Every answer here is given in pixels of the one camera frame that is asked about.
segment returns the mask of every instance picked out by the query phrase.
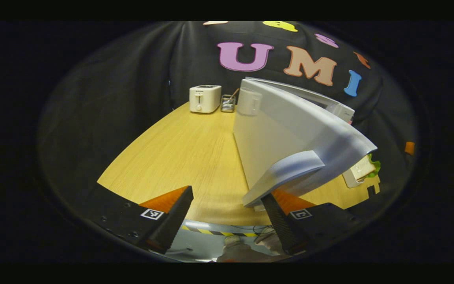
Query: orange tag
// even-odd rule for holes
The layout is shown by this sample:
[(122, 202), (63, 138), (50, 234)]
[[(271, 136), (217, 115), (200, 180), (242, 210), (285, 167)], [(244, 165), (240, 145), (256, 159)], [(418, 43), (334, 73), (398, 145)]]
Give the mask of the orange tag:
[(166, 212), (166, 214), (169, 214), (169, 211), (171, 210), (171, 208), (173, 208), (173, 205), (176, 203), (176, 201), (178, 201), (178, 198), (182, 196), (183, 192), (188, 187), (189, 185), (187, 185), (186, 187), (176, 189), (172, 192), (162, 194), (161, 196), (157, 196), (156, 198), (141, 203), (140, 206), (150, 208), (153, 210), (159, 210), (162, 212)]
[(414, 142), (406, 142), (406, 149), (404, 150), (409, 155), (413, 156), (415, 154), (415, 143)]

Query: wooden table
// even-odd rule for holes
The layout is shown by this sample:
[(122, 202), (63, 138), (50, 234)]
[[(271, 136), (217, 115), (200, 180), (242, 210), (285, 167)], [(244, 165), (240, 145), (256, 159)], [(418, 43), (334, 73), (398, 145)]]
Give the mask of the wooden table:
[[(220, 108), (211, 114), (191, 113), (185, 103), (134, 140), (97, 182), (135, 203), (191, 185), (194, 200), (186, 219), (269, 225), (265, 211), (254, 212), (242, 204), (248, 187), (233, 136), (235, 116)], [(349, 189), (338, 176), (301, 198), (348, 208), (368, 198), (367, 187), (374, 185), (379, 192), (379, 183), (376, 176)]]

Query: floor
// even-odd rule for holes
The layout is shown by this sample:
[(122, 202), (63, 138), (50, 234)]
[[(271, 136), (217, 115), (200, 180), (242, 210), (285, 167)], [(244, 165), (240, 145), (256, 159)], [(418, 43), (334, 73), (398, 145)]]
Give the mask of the floor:
[(184, 220), (171, 248), (165, 254), (182, 262), (210, 262), (223, 253), (224, 234), (240, 235), (241, 241), (253, 250), (274, 255), (264, 246), (257, 246), (254, 240), (266, 226), (229, 226), (191, 220)]

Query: toaster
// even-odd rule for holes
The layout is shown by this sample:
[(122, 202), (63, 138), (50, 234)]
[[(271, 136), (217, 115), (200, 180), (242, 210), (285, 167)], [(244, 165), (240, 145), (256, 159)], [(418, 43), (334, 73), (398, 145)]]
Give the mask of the toaster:
[(190, 88), (190, 111), (212, 113), (220, 106), (222, 86), (200, 85)]

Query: yellow and black tape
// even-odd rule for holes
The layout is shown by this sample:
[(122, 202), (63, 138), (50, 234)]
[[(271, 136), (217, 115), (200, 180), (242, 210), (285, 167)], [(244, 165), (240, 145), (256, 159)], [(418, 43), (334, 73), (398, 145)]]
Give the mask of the yellow and black tape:
[(182, 225), (182, 229), (187, 230), (187, 231), (192, 231), (192, 232), (198, 232), (198, 233), (202, 233), (202, 234), (216, 234), (216, 235), (225, 235), (225, 236), (238, 235), (239, 237), (258, 237), (258, 234), (254, 234), (254, 233), (217, 232), (217, 231), (210, 231), (210, 230), (188, 227), (185, 225)]

